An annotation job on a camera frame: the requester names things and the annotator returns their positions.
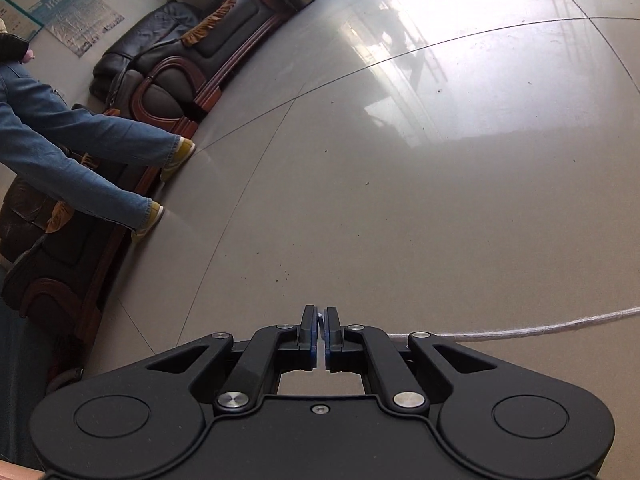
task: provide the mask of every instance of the person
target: person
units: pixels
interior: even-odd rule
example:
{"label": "person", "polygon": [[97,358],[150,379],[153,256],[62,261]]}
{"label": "person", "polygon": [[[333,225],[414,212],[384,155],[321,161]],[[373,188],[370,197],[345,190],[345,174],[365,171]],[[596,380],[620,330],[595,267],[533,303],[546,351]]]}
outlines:
{"label": "person", "polygon": [[189,160],[195,144],[149,124],[71,110],[25,69],[33,57],[29,43],[9,34],[0,20],[0,162],[53,199],[126,226],[139,242],[164,207],[120,189],[65,156],[57,144],[114,162],[158,166],[163,182]]}

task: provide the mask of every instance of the black jacket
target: black jacket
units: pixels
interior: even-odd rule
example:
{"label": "black jacket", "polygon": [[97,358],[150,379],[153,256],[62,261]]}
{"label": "black jacket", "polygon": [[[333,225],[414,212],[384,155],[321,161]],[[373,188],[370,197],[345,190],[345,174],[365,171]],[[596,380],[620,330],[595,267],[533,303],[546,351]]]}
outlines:
{"label": "black jacket", "polygon": [[22,60],[28,49],[28,41],[13,34],[0,34],[0,63]]}

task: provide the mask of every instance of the dark leather couch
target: dark leather couch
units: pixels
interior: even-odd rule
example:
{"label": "dark leather couch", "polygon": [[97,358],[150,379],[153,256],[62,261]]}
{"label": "dark leather couch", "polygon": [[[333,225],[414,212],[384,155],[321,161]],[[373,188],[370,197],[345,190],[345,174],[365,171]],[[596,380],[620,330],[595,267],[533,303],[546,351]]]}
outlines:
{"label": "dark leather couch", "polygon": [[[135,85],[136,80],[121,85],[124,102]],[[123,107],[120,115],[129,116],[129,110]],[[158,168],[107,160],[98,161],[95,171],[120,188],[142,195],[158,181],[159,173]],[[109,284],[129,245],[129,231],[75,211],[62,229],[45,234],[51,209],[51,199],[26,183],[14,182],[4,197],[0,226],[10,236],[0,244],[0,253],[10,259],[23,248],[26,252],[5,277],[2,299],[47,333],[71,336],[89,350],[102,319]]]}
{"label": "dark leather couch", "polygon": [[170,1],[142,18],[104,53],[94,67],[89,92],[106,101],[113,78],[141,52],[159,41],[177,40],[201,20],[197,7]]}
{"label": "dark leather couch", "polygon": [[[122,102],[118,95],[121,81],[142,78],[128,103],[132,118],[177,134],[182,134],[185,128],[197,128],[195,123],[220,98],[221,85],[231,71],[261,39],[290,16],[289,7],[282,0],[236,0],[206,38],[193,46],[184,46],[181,35],[217,9],[222,1],[214,0],[208,9],[198,12],[188,7],[193,13],[191,18],[181,15],[179,22],[173,18],[175,26],[167,25],[164,29],[173,27],[171,31],[161,41],[156,41],[158,35],[153,36],[150,40],[153,44],[149,46],[142,47],[145,41],[141,38],[146,38],[144,30],[158,17],[147,16],[140,21],[120,40],[122,44],[117,42],[98,62],[92,83],[94,94],[108,76],[113,77],[107,97],[111,106],[113,102]],[[163,14],[167,6],[161,7]],[[126,68],[117,76],[112,74],[123,66]]]}

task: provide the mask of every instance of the poster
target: poster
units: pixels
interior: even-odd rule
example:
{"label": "poster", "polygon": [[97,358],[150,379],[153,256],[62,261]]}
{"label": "poster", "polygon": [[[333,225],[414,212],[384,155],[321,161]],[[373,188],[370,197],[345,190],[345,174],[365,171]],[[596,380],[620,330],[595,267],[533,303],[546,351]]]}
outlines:
{"label": "poster", "polygon": [[124,20],[102,0],[40,0],[29,12],[78,57]]}
{"label": "poster", "polygon": [[31,41],[42,28],[42,23],[15,5],[10,0],[0,0],[0,18],[6,25],[7,32]]}

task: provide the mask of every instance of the framed picture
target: framed picture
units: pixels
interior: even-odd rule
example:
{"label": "framed picture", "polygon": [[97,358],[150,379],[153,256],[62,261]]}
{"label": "framed picture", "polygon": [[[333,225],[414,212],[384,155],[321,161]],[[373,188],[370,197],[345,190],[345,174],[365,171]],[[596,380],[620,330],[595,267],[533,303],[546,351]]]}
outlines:
{"label": "framed picture", "polygon": [[44,26],[11,0],[0,0],[0,18],[10,34],[20,36],[27,41],[31,41]]}

